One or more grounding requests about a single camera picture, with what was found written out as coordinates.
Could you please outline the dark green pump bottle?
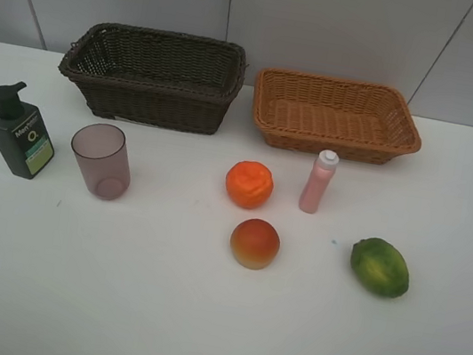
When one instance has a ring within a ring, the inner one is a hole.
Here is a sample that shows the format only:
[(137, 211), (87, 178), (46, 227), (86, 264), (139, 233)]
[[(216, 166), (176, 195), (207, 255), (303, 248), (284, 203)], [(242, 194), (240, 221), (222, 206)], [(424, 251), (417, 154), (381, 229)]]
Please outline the dark green pump bottle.
[(30, 180), (52, 160), (54, 147), (38, 107), (20, 99), (26, 87), (0, 85), (0, 153), (12, 174)]

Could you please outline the green lime fruit toy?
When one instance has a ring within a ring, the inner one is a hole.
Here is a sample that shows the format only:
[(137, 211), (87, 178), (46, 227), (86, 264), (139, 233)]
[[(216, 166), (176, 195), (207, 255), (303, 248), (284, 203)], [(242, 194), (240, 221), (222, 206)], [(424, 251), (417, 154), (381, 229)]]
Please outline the green lime fruit toy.
[(405, 259), (389, 242), (380, 238), (361, 239), (352, 246), (350, 267), (370, 293), (398, 298), (409, 289)]

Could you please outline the dark brown wicker basket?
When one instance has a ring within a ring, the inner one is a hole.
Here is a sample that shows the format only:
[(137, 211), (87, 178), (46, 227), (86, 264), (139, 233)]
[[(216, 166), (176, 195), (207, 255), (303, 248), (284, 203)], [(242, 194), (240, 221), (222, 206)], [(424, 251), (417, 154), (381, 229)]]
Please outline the dark brown wicker basket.
[(59, 72), (94, 116), (209, 135), (241, 90), (246, 62), (234, 43), (106, 22), (71, 45)]

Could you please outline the red yellow peach toy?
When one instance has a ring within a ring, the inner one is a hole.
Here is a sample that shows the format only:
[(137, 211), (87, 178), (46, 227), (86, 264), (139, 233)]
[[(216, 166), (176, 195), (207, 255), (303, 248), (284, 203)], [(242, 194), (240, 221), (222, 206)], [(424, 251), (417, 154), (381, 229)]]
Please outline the red yellow peach toy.
[(231, 233), (229, 244), (237, 262), (250, 270), (267, 268), (281, 246), (273, 225), (256, 218), (238, 224)]

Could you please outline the translucent purple plastic cup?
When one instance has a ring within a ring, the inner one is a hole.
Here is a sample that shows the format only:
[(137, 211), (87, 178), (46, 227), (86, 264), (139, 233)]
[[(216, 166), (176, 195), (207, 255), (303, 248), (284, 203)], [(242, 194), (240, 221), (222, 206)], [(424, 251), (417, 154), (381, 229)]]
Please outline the translucent purple plastic cup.
[(95, 197), (122, 197), (131, 183), (126, 137), (111, 124), (92, 124), (79, 129), (70, 144), (87, 189)]

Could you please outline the pink bottle white cap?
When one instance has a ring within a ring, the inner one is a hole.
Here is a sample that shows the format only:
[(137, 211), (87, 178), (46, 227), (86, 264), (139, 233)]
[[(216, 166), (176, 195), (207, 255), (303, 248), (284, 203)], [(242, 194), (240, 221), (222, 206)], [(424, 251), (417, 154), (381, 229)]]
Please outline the pink bottle white cap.
[(338, 154), (333, 150), (322, 150), (318, 154), (300, 196), (299, 207), (302, 212), (314, 214), (318, 210), (326, 188), (335, 175), (339, 160)]

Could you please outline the orange peeled mandarin toy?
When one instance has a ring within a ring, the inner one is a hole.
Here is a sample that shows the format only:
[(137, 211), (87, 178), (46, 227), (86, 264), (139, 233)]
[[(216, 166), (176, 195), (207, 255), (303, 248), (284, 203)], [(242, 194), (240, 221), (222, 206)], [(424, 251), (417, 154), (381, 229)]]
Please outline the orange peeled mandarin toy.
[(241, 161), (226, 174), (226, 192), (229, 199), (241, 208), (259, 208), (273, 192), (272, 178), (270, 170), (261, 162)]

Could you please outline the light orange wicker basket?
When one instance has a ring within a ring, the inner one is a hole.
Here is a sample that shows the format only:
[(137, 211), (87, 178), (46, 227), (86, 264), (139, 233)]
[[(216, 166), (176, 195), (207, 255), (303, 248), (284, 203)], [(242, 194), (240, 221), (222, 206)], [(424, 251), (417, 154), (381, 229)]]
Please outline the light orange wicker basket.
[(253, 93), (253, 122), (273, 148), (380, 165), (421, 149), (404, 97), (386, 85), (272, 68)]

